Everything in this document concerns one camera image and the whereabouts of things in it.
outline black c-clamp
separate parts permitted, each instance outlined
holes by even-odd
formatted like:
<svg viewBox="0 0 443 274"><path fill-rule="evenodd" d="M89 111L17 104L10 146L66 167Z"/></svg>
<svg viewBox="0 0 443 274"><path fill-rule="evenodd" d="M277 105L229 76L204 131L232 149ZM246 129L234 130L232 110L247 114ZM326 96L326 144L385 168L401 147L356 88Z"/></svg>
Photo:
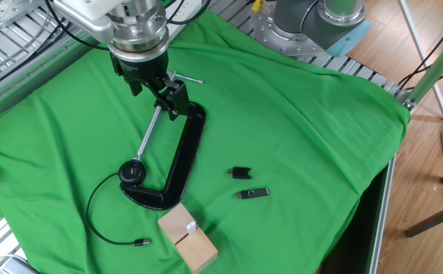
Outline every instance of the black c-clamp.
<svg viewBox="0 0 443 274"><path fill-rule="evenodd" d="M187 119L163 190L150 190L140 186L145 178L145 168L138 158L126 162L120 168L119 176L122 180L120 189L138 205L148 209L165 210L175 206L181 200L198 151L206 118L204 109L193 102L190 102L186 115ZM141 181L129 183L132 178L139 178Z"/></svg>

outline light wooden block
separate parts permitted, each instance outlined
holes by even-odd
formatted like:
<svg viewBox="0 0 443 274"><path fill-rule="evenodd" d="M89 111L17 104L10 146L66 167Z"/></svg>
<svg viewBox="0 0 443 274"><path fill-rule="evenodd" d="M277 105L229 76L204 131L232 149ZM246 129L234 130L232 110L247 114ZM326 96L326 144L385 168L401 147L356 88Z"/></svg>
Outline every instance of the light wooden block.
<svg viewBox="0 0 443 274"><path fill-rule="evenodd" d="M158 224L175 245L181 241L181 239L186 237L186 226L192 221L194 221L194 218L191 214L183 204L179 204L160 218Z"/></svg>
<svg viewBox="0 0 443 274"><path fill-rule="evenodd" d="M188 234L187 225L192 221L195 220L191 214L179 204L160 218L158 224L191 271L200 273L217 258L218 251L201 228Z"/></svg>
<svg viewBox="0 0 443 274"><path fill-rule="evenodd" d="M177 252L194 273L200 273L218 256L218 251L201 228L176 245Z"/></svg>

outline metal pole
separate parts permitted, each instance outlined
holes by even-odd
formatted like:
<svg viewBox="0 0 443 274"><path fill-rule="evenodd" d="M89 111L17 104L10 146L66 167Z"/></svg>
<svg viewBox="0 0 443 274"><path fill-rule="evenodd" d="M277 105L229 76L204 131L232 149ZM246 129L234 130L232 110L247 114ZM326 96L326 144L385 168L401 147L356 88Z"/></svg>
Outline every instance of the metal pole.
<svg viewBox="0 0 443 274"><path fill-rule="evenodd" d="M404 234L407 237L414 237L417 234L420 234L424 231L429 230L430 228L439 225L443 222L443 210L441 210L440 212L434 214L431 217L428 217L424 220L422 220L421 222L415 224L414 226L406 229L404 231Z"/></svg>
<svg viewBox="0 0 443 274"><path fill-rule="evenodd" d="M147 145L148 139L151 137L152 130L154 129L155 122L157 122L159 114L162 111L162 107L157 106L155 108L154 116L151 119L151 122L148 124L147 131L145 132L142 143L140 144L139 150L137 151L137 156L134 158L140 161L140 157L144 154L145 146Z"/></svg>
<svg viewBox="0 0 443 274"><path fill-rule="evenodd" d="M418 50L419 58L424 60L426 58L426 53L424 46L421 42L421 38L419 37L418 30L416 29L416 25L414 24L413 18L411 17L410 10L407 7L406 0L398 0L399 5L401 6L401 11L403 12L404 19L406 20L407 27L410 29L411 37L413 38L414 45ZM426 60L425 65L430 65L429 61ZM443 114L443 97L441 95L440 87L437 83L433 86L435 88L435 96L438 101L441 109L441 113Z"/></svg>
<svg viewBox="0 0 443 274"><path fill-rule="evenodd" d="M443 75L443 53L436 59L410 94L411 102L417 104Z"/></svg>

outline green cloth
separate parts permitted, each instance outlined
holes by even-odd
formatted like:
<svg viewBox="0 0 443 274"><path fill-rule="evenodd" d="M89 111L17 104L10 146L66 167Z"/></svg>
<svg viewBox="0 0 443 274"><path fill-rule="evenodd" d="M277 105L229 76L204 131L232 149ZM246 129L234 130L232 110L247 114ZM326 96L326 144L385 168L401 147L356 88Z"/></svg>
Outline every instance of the green cloth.
<svg viewBox="0 0 443 274"><path fill-rule="evenodd" d="M314 273L362 192L396 153L409 112L361 78L281 56L211 12L169 48L206 125L181 202L218 249L203 273ZM188 273L158 227L167 211L130 201L103 178L135 155L154 97L133 97L108 52L91 50L0 117L0 215L31 265L44 273ZM144 162L162 189L184 118L159 119ZM252 180L226 170L251 167ZM270 194L235 193L268 187Z"/></svg>

